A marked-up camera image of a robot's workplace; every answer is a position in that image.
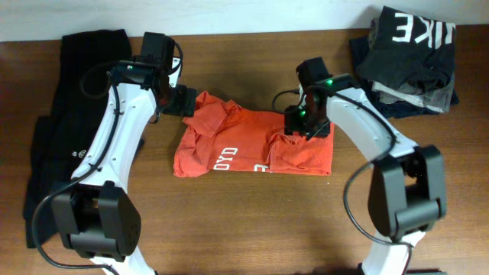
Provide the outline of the red orange t-shirt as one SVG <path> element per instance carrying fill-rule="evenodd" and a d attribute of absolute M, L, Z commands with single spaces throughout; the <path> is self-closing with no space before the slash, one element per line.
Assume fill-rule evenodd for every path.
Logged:
<path fill-rule="evenodd" d="M 186 130 L 176 149 L 173 175 L 198 177 L 212 170 L 329 176 L 333 137 L 307 140 L 286 135 L 284 116 L 251 111 L 207 91 L 184 118 Z"/>

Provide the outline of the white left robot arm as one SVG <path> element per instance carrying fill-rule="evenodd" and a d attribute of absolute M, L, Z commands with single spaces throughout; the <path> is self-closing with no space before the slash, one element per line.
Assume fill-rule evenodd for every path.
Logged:
<path fill-rule="evenodd" d="M 160 114 L 191 117 L 196 91 L 178 83 L 183 60 L 121 61 L 108 72 L 108 101 L 95 137 L 70 182 L 50 199 L 65 248 L 107 274 L 154 274 L 138 242 L 141 216 L 128 177 L 147 124 Z"/>

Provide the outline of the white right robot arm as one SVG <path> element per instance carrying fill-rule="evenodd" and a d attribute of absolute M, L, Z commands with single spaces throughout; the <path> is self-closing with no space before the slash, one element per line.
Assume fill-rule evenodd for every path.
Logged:
<path fill-rule="evenodd" d="M 372 242 L 358 272 L 410 274 L 415 246 L 447 213 L 442 153 L 434 145 L 421 147 L 400 133 L 350 75 L 300 76 L 299 81 L 300 100 L 287 110 L 293 126 L 286 133 L 311 139 L 326 125 L 337 125 L 366 160 L 347 179 L 342 193 L 348 219 Z M 353 182 L 366 170 L 372 171 L 367 208 L 373 234 L 360 225 L 348 201 Z"/>

